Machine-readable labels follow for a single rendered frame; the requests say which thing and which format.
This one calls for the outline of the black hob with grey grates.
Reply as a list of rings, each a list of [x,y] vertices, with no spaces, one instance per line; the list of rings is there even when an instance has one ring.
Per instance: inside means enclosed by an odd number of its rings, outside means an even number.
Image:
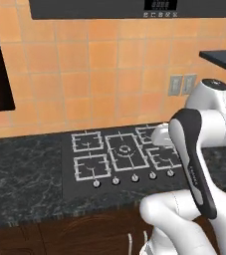
[[[73,200],[122,191],[182,189],[186,180],[173,146],[155,146],[155,125],[76,130],[62,134],[63,197]],[[168,170],[174,176],[166,175]],[[149,178],[151,172],[157,179]],[[132,182],[136,174],[138,182]],[[120,180],[113,185],[113,178]],[[95,188],[98,180],[101,186]]]

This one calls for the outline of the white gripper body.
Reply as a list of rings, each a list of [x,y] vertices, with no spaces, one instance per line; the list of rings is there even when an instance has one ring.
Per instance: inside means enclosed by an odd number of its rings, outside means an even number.
[[[167,123],[155,127],[151,134],[151,143],[157,146],[173,146],[173,142],[169,137]]]

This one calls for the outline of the brown cupboard door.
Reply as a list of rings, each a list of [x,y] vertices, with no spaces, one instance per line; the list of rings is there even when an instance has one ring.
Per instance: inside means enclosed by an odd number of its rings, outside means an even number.
[[[150,238],[153,227],[145,223],[140,217],[136,218],[133,234],[133,254],[139,255],[139,251]]]
[[[39,224],[47,255],[128,255],[133,217],[127,210]]]
[[[0,229],[0,255],[31,255],[19,227]]]

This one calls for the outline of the grey wall socket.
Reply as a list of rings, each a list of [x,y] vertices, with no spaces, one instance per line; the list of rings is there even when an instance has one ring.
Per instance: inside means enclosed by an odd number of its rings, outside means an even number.
[[[170,77],[168,94],[170,96],[178,96],[181,90],[182,75],[173,75]]]
[[[184,83],[183,83],[183,89],[182,89],[182,94],[183,95],[189,95],[196,82],[196,75],[195,74],[189,74],[184,76]]]

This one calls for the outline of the dark wall cupboard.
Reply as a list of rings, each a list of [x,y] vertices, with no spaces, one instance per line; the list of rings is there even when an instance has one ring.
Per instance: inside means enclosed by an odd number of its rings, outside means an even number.
[[[226,50],[200,51],[199,57],[226,70]]]

